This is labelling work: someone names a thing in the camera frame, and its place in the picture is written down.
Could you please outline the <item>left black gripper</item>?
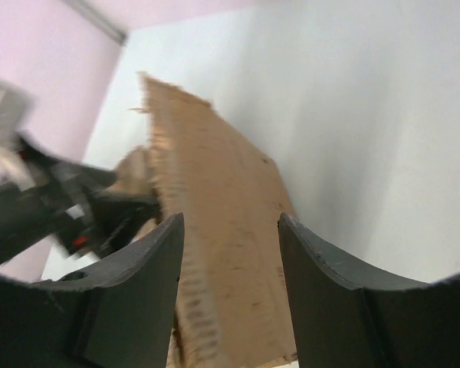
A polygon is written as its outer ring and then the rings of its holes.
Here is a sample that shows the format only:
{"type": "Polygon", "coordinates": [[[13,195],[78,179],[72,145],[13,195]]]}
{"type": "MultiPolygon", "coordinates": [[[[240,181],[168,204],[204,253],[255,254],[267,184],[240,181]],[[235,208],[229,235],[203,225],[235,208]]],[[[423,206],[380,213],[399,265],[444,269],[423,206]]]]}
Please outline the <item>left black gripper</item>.
{"type": "Polygon", "coordinates": [[[10,179],[0,182],[0,265],[49,235],[70,253],[95,235],[90,249],[107,257],[131,243],[150,219],[161,219],[152,194],[96,192],[116,182],[112,170],[51,156],[24,134],[15,152],[35,184],[21,190],[10,179]]]}

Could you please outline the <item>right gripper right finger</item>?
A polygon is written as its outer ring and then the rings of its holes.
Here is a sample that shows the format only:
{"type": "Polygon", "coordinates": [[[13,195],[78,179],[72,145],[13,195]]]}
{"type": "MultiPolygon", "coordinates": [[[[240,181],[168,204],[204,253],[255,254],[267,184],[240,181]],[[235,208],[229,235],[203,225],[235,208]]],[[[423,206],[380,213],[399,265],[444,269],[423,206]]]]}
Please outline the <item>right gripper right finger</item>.
{"type": "Polygon", "coordinates": [[[288,214],[278,232],[300,366],[460,367],[460,273],[404,278],[288,214]]]}

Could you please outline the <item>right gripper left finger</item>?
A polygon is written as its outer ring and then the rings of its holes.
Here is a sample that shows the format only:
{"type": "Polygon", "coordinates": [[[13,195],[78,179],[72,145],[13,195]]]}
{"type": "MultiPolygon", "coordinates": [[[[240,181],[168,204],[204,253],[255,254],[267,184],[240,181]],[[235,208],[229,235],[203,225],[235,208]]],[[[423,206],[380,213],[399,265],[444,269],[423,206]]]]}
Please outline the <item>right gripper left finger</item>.
{"type": "Polygon", "coordinates": [[[163,367],[184,218],[59,281],[0,275],[0,367],[163,367]]]}

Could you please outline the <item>brown cardboard express box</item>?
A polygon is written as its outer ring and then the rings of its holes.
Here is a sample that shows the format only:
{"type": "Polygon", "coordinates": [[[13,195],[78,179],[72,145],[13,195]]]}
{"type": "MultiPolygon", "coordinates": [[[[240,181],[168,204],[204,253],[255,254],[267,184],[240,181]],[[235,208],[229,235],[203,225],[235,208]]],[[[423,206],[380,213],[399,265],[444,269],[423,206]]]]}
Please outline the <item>brown cardboard express box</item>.
{"type": "Polygon", "coordinates": [[[278,239],[294,211],[274,161],[180,87],[140,75],[146,145],[114,188],[181,212],[185,241],[169,367],[276,367],[297,359],[278,239]]]}

